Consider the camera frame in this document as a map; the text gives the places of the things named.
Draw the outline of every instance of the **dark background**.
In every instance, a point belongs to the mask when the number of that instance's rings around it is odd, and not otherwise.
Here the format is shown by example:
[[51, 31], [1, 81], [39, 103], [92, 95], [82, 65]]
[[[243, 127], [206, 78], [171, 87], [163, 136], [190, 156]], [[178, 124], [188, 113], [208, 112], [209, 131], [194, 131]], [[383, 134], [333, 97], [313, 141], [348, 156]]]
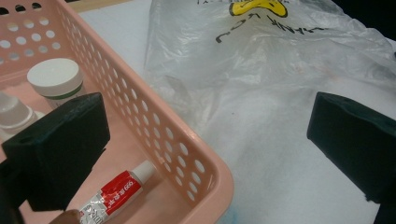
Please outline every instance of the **dark background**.
[[395, 0], [332, 0], [353, 19], [375, 28], [385, 37], [396, 40]]

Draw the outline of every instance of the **red and white tube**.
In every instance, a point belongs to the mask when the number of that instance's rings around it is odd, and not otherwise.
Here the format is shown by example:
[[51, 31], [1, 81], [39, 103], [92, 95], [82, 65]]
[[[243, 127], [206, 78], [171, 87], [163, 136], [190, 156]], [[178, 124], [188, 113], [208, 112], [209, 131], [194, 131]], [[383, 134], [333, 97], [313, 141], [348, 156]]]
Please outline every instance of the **red and white tube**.
[[104, 185], [80, 210], [81, 224], [101, 224], [115, 216], [143, 190], [142, 185], [154, 174], [149, 161], [132, 172], [124, 171]]

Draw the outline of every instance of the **finger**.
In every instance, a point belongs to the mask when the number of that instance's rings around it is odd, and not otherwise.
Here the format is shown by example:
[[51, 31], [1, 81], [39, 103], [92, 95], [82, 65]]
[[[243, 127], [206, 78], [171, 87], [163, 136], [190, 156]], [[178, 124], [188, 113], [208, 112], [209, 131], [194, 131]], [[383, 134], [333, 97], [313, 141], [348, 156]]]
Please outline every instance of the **finger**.
[[69, 210], [57, 216], [49, 224], [78, 224], [78, 223], [79, 223], [79, 211]]

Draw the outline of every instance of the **yellow duck print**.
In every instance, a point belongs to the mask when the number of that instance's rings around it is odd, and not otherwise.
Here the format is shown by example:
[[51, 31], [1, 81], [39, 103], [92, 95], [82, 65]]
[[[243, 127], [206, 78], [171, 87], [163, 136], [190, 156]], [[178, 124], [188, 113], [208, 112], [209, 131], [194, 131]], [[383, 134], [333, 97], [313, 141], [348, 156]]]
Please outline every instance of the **yellow duck print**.
[[279, 17], [288, 16], [288, 10], [278, 0], [247, 0], [230, 4], [230, 14], [232, 16], [240, 16], [254, 7], [262, 7], [272, 11]]

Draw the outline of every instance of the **tube label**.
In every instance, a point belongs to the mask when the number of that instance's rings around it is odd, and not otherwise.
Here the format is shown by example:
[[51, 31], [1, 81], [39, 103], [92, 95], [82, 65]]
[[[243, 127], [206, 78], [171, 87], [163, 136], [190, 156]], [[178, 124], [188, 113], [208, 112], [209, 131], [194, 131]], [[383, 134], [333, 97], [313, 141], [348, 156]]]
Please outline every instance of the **tube label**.
[[128, 171], [117, 175], [104, 185], [98, 193], [80, 210], [81, 224], [100, 224], [119, 210], [132, 196], [142, 190]]

